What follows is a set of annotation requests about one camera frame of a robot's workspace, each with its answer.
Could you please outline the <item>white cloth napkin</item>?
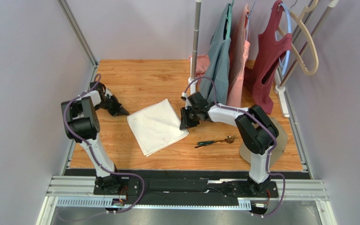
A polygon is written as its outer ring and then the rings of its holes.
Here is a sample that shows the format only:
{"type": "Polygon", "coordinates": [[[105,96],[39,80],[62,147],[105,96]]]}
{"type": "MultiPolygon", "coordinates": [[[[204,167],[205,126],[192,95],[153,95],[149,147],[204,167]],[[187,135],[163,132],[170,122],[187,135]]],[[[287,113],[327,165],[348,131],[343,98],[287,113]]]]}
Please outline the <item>white cloth napkin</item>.
{"type": "Polygon", "coordinates": [[[127,116],[127,123],[146,157],[189,135],[168,99],[127,116]]]}

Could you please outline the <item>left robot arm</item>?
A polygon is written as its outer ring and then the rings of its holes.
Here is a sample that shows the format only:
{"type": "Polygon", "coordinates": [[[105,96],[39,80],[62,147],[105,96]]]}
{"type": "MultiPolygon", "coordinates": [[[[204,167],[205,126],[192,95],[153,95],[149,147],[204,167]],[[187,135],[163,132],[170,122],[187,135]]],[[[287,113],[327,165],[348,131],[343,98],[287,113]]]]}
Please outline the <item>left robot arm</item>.
{"type": "Polygon", "coordinates": [[[124,184],[115,175],[117,168],[100,140],[101,127],[96,111],[106,110],[113,117],[130,113],[100,82],[91,82],[88,91],[73,101],[62,102],[60,106],[67,137],[83,147],[96,169],[96,187],[102,192],[119,194],[124,184]]]}

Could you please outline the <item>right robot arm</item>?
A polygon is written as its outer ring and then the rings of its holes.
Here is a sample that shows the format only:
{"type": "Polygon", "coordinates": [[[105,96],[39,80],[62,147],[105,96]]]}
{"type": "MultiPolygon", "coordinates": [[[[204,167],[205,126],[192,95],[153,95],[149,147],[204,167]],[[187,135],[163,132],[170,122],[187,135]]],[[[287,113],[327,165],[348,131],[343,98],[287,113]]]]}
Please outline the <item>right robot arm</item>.
{"type": "Polygon", "coordinates": [[[183,93],[186,106],[181,108],[180,130],[196,127],[202,121],[219,122],[235,126],[247,150],[250,151],[248,191],[257,195],[270,182],[270,154],[277,146],[279,131],[259,105],[234,108],[208,102],[200,92],[183,93]]]}

